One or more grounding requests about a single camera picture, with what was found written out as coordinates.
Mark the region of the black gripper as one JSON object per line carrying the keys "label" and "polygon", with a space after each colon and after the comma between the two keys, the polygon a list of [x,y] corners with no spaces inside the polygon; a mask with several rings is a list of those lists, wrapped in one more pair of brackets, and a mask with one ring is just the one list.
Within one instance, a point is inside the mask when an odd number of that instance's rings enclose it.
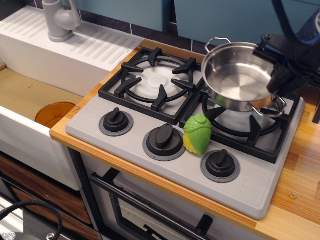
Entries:
{"label": "black gripper", "polygon": [[284,35],[265,33],[253,54],[273,65],[267,90],[285,97],[310,82],[320,81],[320,41],[306,46],[289,41]]}

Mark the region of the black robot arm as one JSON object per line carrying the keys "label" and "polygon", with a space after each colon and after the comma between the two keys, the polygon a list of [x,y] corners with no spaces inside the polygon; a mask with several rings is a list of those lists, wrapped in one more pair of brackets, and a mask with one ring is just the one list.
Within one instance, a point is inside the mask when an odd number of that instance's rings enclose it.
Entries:
{"label": "black robot arm", "polygon": [[272,5],[283,34],[263,34],[253,54],[273,65],[268,92],[285,97],[320,80],[320,11],[294,32],[282,1]]}

